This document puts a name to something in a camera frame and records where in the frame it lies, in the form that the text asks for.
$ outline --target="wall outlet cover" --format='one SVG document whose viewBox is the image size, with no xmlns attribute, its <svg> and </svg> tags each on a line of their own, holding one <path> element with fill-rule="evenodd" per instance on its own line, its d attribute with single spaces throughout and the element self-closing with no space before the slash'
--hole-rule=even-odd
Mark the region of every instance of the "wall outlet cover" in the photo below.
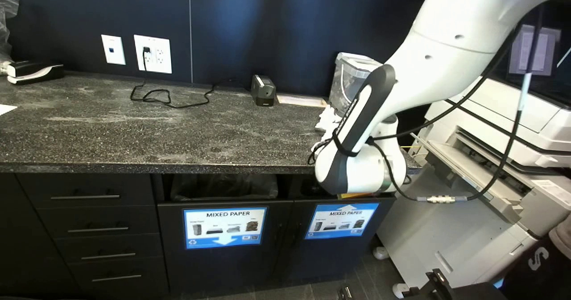
<svg viewBox="0 0 571 300">
<path fill-rule="evenodd" d="M 101 35 L 103 50 L 108 63 L 125 64 L 125 54 L 123 53 L 123 42 L 120 36 Z"/>
<path fill-rule="evenodd" d="M 161 72 L 164 74 L 173 72 L 171 42 L 169 39 L 140 35 L 134 35 L 134 39 L 139 70 L 145 71 L 146 65 L 146 70 L 150 72 Z M 149 53 L 145 54 L 145 64 L 143 64 L 143 48 L 149 48 Z"/>
</svg>

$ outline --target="speckled granite countertop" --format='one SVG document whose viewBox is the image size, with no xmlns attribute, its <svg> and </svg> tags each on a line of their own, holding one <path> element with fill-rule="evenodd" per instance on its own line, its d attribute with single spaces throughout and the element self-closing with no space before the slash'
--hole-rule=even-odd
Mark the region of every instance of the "speckled granite countertop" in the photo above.
<svg viewBox="0 0 571 300">
<path fill-rule="evenodd" d="M 0 82 L 0 104 L 18 106 L 0 116 L 0 172 L 313 171 L 306 160 L 320 138 L 314 125 L 322 109 L 257 107 L 233 88 L 217 89 L 208 105 L 172 109 L 130 101 L 140 82 L 80 75 L 18 87 Z M 187 104 L 208 90 L 170 85 L 149 82 L 141 96 L 167 88 L 173 104 Z"/>
</svg>

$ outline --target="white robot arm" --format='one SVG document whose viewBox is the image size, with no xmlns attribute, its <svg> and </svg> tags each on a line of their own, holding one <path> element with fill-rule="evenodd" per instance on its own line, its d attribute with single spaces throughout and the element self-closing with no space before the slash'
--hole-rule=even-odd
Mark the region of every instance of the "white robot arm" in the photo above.
<svg viewBox="0 0 571 300">
<path fill-rule="evenodd" d="M 402 45 L 371 72 L 334 141 L 320 151 L 315 162 L 320 185 L 330 194 L 393 192 L 385 160 L 367 139 L 396 133 L 395 113 L 465 90 L 517 22 L 544 1 L 425 0 Z M 396 138 L 375 143 L 402 184 L 406 165 Z"/>
</svg>

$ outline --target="printer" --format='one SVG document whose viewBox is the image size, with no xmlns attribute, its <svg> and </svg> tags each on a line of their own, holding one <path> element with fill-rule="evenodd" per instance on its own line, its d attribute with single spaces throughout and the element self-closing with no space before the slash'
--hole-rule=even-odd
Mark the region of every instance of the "printer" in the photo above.
<svg viewBox="0 0 571 300">
<path fill-rule="evenodd" d="M 433 103 L 430 120 L 472 87 Z M 461 107 L 422 129 L 409 154 L 422 171 L 409 196 L 470 196 L 491 180 L 513 126 L 519 89 L 488 79 Z M 398 198 L 377 231 L 408 286 L 439 268 L 456 288 L 501 278 L 571 212 L 571 108 L 530 94 L 502 175 L 479 200 L 429 204 Z"/>
</svg>

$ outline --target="silver drawer pull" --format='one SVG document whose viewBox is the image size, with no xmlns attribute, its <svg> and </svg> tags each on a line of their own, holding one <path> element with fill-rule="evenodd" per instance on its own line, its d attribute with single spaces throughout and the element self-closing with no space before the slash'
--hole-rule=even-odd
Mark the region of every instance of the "silver drawer pull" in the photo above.
<svg viewBox="0 0 571 300">
<path fill-rule="evenodd" d="M 111 200 L 121 196 L 52 196 L 50 200 Z"/>
<path fill-rule="evenodd" d="M 123 280 L 123 279 L 134 279 L 134 278 L 141 278 L 143 275 L 135 274 L 135 275 L 124 275 L 124 276 L 114 276 L 112 278 L 102 278 L 102 279 L 93 279 L 92 282 L 103 282 L 103 281 L 113 281 L 113 280 Z"/>
<path fill-rule="evenodd" d="M 68 233 L 88 233 L 88 232 L 111 232 L 111 231 L 127 231 L 128 226 L 124 227 L 104 227 L 102 229 L 68 229 Z"/>
<path fill-rule="evenodd" d="M 109 259 L 109 258 L 124 258 L 124 257 L 134 257 L 137 253 L 120 253 L 120 254 L 110 254 L 110 255 L 95 255 L 93 257 L 81 257 L 82 260 L 96 260 L 96 259 Z"/>
</svg>

